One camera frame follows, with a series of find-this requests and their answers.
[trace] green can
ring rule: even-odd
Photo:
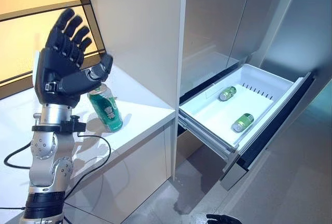
[[[228,87],[221,92],[221,94],[219,95],[219,99],[221,101],[227,101],[231,97],[233,97],[233,95],[236,93],[237,93],[237,89],[235,87]]]
[[[89,92],[88,98],[102,123],[111,132],[121,129],[123,121],[119,109],[111,90],[105,84],[102,83],[100,87]]]
[[[254,116],[251,114],[244,114],[232,125],[232,129],[235,132],[243,132],[249,125],[254,122]]]

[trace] white drawer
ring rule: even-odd
[[[310,73],[292,82],[244,64],[182,103],[179,123],[228,161],[234,158],[233,153],[243,155],[285,107],[289,114],[304,92],[293,99],[296,102],[291,103],[292,109],[287,104],[305,82],[310,85],[311,81]],[[220,101],[220,93],[229,86],[237,89],[236,94],[227,101]],[[253,115],[254,122],[243,132],[234,132],[231,125],[245,113]],[[282,117],[278,119],[284,122],[287,116]],[[270,137],[276,131],[271,129]]]

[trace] open drawer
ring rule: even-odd
[[[244,64],[182,103],[179,124],[228,163],[250,150],[251,159],[246,161],[248,167],[311,83],[310,73],[292,82]],[[236,94],[221,101],[220,93],[229,86],[236,88]],[[253,115],[254,122],[243,132],[236,133],[231,126],[245,113]],[[264,140],[259,138],[263,132]]]

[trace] floor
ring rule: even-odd
[[[203,145],[123,224],[201,224],[213,213],[243,224],[330,224],[331,141],[332,82],[230,191],[218,181],[223,161]]]

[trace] white countertop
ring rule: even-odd
[[[123,118],[123,127],[115,133],[108,133],[94,112],[86,95],[82,95],[73,114],[87,123],[84,134],[102,135],[117,155],[152,134],[175,117],[175,110],[148,91],[122,70],[113,66],[106,84],[118,97],[117,106]],[[27,144],[33,135],[32,114],[39,112],[41,105],[33,89],[0,100],[0,207],[22,207],[25,205],[29,187],[29,171],[4,166],[3,159],[14,150]],[[106,157],[108,147],[98,138],[78,138],[74,133],[74,173],[79,176]],[[10,159],[11,163],[30,166],[32,156],[27,149]],[[5,223],[21,211],[1,210],[0,223]]]

